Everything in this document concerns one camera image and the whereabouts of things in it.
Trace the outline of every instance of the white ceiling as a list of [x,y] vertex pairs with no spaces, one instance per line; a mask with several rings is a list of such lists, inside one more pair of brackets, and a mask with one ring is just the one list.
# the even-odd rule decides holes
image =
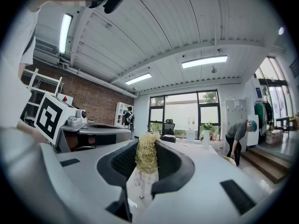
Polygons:
[[[111,14],[102,6],[49,3],[40,11],[37,39],[58,47],[65,13],[74,16],[66,53],[71,66],[129,91],[213,79],[247,81],[281,26],[264,0],[124,0]],[[226,63],[214,65],[217,73],[212,65],[182,69],[183,61],[217,55],[228,55]],[[148,72],[152,78],[125,84]]]

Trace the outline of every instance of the wooden step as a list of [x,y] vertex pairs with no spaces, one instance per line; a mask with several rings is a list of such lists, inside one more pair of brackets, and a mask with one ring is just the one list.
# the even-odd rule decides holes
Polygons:
[[248,152],[252,153],[253,155],[259,156],[262,159],[265,159],[269,163],[271,163],[273,166],[277,167],[278,169],[288,172],[289,168],[292,166],[292,164],[288,161],[285,161],[281,158],[278,158],[270,153],[267,153],[263,150],[260,150],[258,148],[248,148]]
[[286,172],[248,151],[242,152],[241,156],[268,177],[274,184],[279,183],[286,176]]

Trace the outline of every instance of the red brick wall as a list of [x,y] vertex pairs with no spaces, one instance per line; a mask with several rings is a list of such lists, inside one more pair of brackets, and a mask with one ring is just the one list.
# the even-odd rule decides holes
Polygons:
[[[40,63],[27,67],[28,70],[35,70],[35,68],[38,68],[39,74],[54,79],[62,77],[64,86],[61,93],[74,97],[72,105],[86,110],[87,117],[89,119],[94,118],[96,122],[113,125],[117,102],[123,102],[128,105],[134,104],[133,98],[124,96],[65,70]],[[25,84],[29,84],[29,79],[25,76],[22,76],[22,81]],[[54,92],[55,86],[42,83],[40,89]]]

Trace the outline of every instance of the ceiling light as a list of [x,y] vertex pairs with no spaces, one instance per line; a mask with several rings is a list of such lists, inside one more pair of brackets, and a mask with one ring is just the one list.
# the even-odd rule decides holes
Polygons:
[[183,66],[183,68],[189,68],[189,67],[198,66],[198,65],[226,62],[227,59],[228,59],[228,56],[214,56],[214,57],[208,57],[208,58],[201,58],[201,59],[197,59],[197,60],[183,62],[182,66]]
[[148,78],[151,78],[150,73],[147,73],[147,74],[145,74],[143,76],[137,77],[137,78],[135,78],[133,80],[129,80],[129,81],[126,82],[126,84],[133,84],[133,83],[136,83],[138,81],[142,81],[142,80],[145,80],[145,79],[148,79]]
[[72,19],[73,19],[73,16],[69,15],[69,14],[64,14],[64,17],[62,19],[61,29],[60,29],[60,38],[59,38],[59,52],[61,54],[65,53],[66,39],[67,39],[67,36],[69,33]]
[[284,32],[285,32],[284,27],[281,27],[281,28],[279,29],[279,31],[278,31],[278,34],[279,34],[279,35],[282,35]]

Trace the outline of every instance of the cap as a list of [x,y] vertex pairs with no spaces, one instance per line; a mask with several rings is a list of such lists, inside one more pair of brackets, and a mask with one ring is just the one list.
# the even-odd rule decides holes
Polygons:
[[251,127],[251,132],[255,132],[257,130],[257,124],[254,120],[249,121],[250,127]]

